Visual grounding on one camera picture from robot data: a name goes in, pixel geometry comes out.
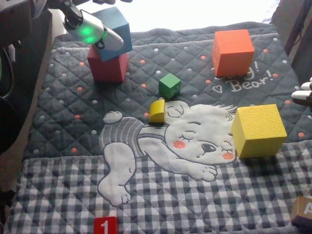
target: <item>wooden letter block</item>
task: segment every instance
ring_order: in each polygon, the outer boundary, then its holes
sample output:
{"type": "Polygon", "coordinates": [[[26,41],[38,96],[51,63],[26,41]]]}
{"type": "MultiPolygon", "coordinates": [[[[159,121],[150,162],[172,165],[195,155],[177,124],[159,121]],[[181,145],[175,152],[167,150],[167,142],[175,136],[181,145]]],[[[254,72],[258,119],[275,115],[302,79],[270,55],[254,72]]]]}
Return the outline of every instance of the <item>wooden letter block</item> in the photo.
{"type": "Polygon", "coordinates": [[[167,99],[171,99],[180,92],[180,87],[181,80],[169,73],[159,81],[158,90],[161,95],[167,99]]]}
{"type": "Polygon", "coordinates": [[[292,204],[291,221],[293,224],[312,228],[312,199],[297,197],[292,204]]]}
{"type": "Polygon", "coordinates": [[[238,108],[232,134],[240,159],[274,156],[287,138],[275,104],[238,108]]]}
{"type": "Polygon", "coordinates": [[[148,121],[150,123],[164,123],[166,115],[165,100],[154,101],[150,106],[148,121]]]}
{"type": "Polygon", "coordinates": [[[116,58],[104,62],[101,60],[101,57],[95,50],[95,47],[92,45],[88,53],[88,61],[93,80],[95,82],[123,82],[128,66],[127,54],[122,54],[116,58]]]}
{"type": "Polygon", "coordinates": [[[107,8],[92,14],[93,16],[100,19],[104,24],[112,29],[123,39],[123,47],[118,51],[111,51],[104,49],[97,49],[102,61],[108,61],[112,58],[118,57],[119,55],[125,54],[132,51],[132,41],[130,34],[130,27],[128,21],[118,10],[117,7],[107,8]]]}
{"type": "Polygon", "coordinates": [[[118,220],[116,217],[95,218],[94,234],[118,234],[118,220]]]}
{"type": "Polygon", "coordinates": [[[217,77],[246,75],[253,56],[247,29],[215,33],[212,57],[217,77]]]}

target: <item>bear's ear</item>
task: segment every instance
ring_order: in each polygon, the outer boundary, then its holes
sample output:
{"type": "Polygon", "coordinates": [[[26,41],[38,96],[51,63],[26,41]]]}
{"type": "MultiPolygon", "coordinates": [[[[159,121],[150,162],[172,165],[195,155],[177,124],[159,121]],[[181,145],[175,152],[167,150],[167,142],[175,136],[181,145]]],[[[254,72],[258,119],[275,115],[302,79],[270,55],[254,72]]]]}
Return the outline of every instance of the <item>bear's ear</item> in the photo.
{"type": "Polygon", "coordinates": [[[188,104],[183,101],[169,101],[166,102],[166,123],[171,123],[177,118],[187,113],[190,110],[188,104]]]}

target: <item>quilted mat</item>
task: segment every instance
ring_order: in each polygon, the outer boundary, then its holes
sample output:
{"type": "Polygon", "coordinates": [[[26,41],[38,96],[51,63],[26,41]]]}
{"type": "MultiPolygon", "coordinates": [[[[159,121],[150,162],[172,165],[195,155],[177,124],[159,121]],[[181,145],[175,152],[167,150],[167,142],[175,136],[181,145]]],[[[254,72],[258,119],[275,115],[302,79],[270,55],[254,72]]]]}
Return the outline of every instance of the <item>quilted mat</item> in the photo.
{"type": "Polygon", "coordinates": [[[94,84],[89,48],[55,39],[6,233],[93,233],[116,216],[120,233],[301,233],[291,204],[312,194],[311,111],[291,100],[297,77],[272,25],[134,33],[123,84],[94,84]],[[245,77],[216,78],[215,31],[248,29],[245,77]],[[149,125],[158,81],[181,91],[166,123],[149,125]],[[237,107],[278,106],[288,138],[276,157],[239,160],[237,107]]]}

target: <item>bear's nose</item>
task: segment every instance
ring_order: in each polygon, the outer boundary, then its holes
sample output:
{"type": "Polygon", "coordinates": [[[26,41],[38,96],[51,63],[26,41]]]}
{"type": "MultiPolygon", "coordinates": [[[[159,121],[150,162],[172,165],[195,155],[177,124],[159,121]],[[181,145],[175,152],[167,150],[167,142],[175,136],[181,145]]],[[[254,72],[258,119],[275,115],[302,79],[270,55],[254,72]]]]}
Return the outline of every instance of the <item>bear's nose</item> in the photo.
{"type": "Polygon", "coordinates": [[[215,146],[210,145],[210,144],[202,144],[201,148],[204,150],[205,153],[216,151],[215,146]]]}

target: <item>small green block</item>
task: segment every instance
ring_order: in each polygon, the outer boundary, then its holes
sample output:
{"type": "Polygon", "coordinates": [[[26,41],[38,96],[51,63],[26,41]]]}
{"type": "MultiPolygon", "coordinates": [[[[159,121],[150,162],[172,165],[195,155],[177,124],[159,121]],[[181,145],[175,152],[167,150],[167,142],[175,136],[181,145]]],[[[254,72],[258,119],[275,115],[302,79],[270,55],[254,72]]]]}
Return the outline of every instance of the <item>small green block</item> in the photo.
{"type": "Polygon", "coordinates": [[[181,80],[169,73],[159,81],[159,93],[167,99],[171,99],[180,92],[181,80]]]}

